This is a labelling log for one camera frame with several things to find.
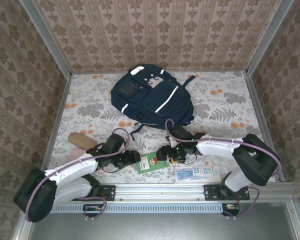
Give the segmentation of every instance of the wall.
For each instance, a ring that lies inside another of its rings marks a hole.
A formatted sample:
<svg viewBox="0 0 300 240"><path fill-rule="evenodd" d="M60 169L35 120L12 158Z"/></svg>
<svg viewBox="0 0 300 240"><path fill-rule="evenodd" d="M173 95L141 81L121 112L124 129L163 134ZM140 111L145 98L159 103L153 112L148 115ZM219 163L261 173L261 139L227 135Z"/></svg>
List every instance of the wall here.
<svg viewBox="0 0 300 240"><path fill-rule="evenodd" d="M279 0L35 0L72 72L244 69Z"/></svg>
<svg viewBox="0 0 300 240"><path fill-rule="evenodd" d="M65 78L18 0L0 0L0 240L19 219L13 197L40 167Z"/></svg>
<svg viewBox="0 0 300 240"><path fill-rule="evenodd" d="M285 177L300 200L300 0L252 75Z"/></svg>

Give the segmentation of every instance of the pink object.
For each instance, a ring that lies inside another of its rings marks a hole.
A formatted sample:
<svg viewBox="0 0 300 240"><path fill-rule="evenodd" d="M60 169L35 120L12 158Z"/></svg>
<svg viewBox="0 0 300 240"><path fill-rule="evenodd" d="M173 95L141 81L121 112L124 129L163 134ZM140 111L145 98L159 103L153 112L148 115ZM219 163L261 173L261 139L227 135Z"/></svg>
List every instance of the pink object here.
<svg viewBox="0 0 300 240"><path fill-rule="evenodd" d="M69 157L68 157L68 162L71 162L71 161L79 158L80 156L82 156L85 153L86 153L86 150L84 150L82 148L76 147L76 148L72 149L72 151L70 152Z"/></svg>

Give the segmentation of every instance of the green card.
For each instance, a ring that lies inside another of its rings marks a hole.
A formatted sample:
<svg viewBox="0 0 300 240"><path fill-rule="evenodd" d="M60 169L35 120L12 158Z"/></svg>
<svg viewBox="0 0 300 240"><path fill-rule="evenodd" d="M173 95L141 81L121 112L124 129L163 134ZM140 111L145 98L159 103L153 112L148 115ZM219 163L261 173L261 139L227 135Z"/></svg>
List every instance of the green card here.
<svg viewBox="0 0 300 240"><path fill-rule="evenodd" d="M156 151L142 154L140 156L141 161L136 164L139 174L149 173L159 169L165 169L168 167L167 161L157 161Z"/></svg>

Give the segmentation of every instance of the gray floor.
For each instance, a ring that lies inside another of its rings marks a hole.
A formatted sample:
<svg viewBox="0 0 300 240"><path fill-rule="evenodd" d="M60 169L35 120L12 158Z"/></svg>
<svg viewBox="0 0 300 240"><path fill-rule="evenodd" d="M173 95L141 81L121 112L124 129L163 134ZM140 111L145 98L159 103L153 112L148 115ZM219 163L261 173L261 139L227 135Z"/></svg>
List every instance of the gray floor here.
<svg viewBox="0 0 300 240"><path fill-rule="evenodd" d="M236 220L221 214L50 214L30 240L295 240L284 203L258 203Z"/></svg>

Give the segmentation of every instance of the navy blue backpack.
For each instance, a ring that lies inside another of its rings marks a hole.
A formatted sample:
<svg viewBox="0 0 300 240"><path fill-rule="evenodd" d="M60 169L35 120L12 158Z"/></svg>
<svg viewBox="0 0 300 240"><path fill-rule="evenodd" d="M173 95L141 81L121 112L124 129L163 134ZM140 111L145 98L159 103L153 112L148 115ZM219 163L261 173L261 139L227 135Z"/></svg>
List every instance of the navy blue backpack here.
<svg viewBox="0 0 300 240"><path fill-rule="evenodd" d="M130 69L113 87L111 103L116 109L141 125L131 132L138 133L143 126L165 129L167 119L175 125L188 125L194 119L194 106L185 86L167 71L153 64L142 64Z"/></svg>

